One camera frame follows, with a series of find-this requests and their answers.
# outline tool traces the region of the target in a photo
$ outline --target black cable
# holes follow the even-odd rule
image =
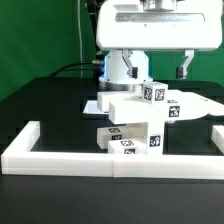
[[[106,0],[95,0],[95,2],[96,2],[96,6],[99,10],[100,7],[103,5],[103,3],[106,2]]]
[[[96,72],[102,72],[102,68],[100,68],[100,67],[99,68],[78,68],[78,69],[70,68],[70,69],[62,69],[60,72],[71,72],[71,71],[92,71],[92,72],[96,71]]]
[[[96,48],[96,51],[98,52],[98,51],[100,51],[100,48],[96,44],[96,30],[97,30],[96,16],[95,16],[95,14],[89,14],[89,17],[90,17],[90,21],[91,21],[91,24],[92,24],[92,31],[93,31],[93,38],[94,38],[94,42],[95,42],[95,48]]]
[[[75,66],[81,66],[81,65],[91,65],[91,64],[92,64],[92,62],[80,62],[80,63],[73,63],[73,64],[65,65],[65,66],[59,68],[57,71],[51,73],[49,75],[49,77],[54,78],[58,73],[60,73],[61,71],[65,70],[67,68],[71,68],[71,67],[75,67]]]

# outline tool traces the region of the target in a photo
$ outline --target black table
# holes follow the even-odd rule
[[[223,88],[214,83],[166,83],[224,102]],[[41,138],[34,151],[105,153],[96,144],[96,129],[111,122],[106,115],[82,113],[97,91],[92,79],[33,80],[0,103],[0,152],[37,120]],[[212,125],[223,123],[223,117],[207,116],[167,124],[164,153],[221,156],[210,134]],[[218,180],[3,175],[0,223],[223,223],[223,189]]]

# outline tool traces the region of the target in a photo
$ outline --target white foam barrier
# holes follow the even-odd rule
[[[148,122],[149,116],[162,112],[165,113],[166,121],[197,119],[207,114],[224,115],[224,105],[198,94],[179,90],[168,90],[164,105],[151,105],[144,102],[142,96],[135,92],[98,93],[98,108],[104,112],[108,112],[110,109],[109,117],[112,122],[116,120],[116,124],[126,123],[122,121],[123,117],[128,123]]]
[[[39,122],[26,125],[1,156],[3,174],[224,180],[224,156],[32,152],[39,134]]]
[[[101,149],[107,149],[109,141],[142,136],[144,136],[144,128],[140,125],[98,128],[97,144]]]
[[[224,126],[214,125],[212,128],[212,141],[219,150],[224,154]]]
[[[108,153],[111,154],[146,154],[144,139],[132,138],[108,142]]]

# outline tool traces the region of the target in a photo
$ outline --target green backdrop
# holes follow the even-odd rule
[[[0,100],[36,77],[80,61],[77,0],[1,0],[0,10]],[[83,60],[89,61],[94,58],[94,40],[85,0],[81,0],[81,27]],[[224,85],[223,47],[197,52],[188,80]],[[170,52],[148,55],[155,79],[175,79]],[[181,54],[175,53],[175,59],[180,63]],[[80,76],[77,72],[69,75]]]

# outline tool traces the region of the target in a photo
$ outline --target black surface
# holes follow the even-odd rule
[[[217,84],[168,84],[224,102]],[[33,150],[99,153],[96,128],[111,123],[82,114],[95,98],[91,79],[33,80],[0,103],[0,152],[27,121],[38,120],[42,137]],[[223,120],[167,124],[166,153],[219,155],[210,134]],[[224,181],[211,180],[0,176],[0,223],[223,223],[223,189]]]

